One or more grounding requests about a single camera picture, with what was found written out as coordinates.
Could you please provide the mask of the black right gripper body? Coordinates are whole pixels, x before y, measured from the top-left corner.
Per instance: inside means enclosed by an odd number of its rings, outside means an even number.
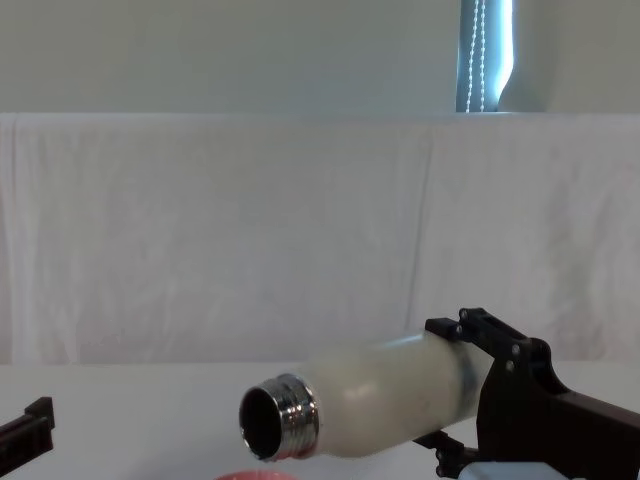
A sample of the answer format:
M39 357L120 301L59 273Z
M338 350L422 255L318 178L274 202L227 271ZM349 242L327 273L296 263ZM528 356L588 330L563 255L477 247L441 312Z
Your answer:
M571 479L638 477L638 413L567 388L542 340L522 344L513 364L495 361L482 388L484 460L546 463Z

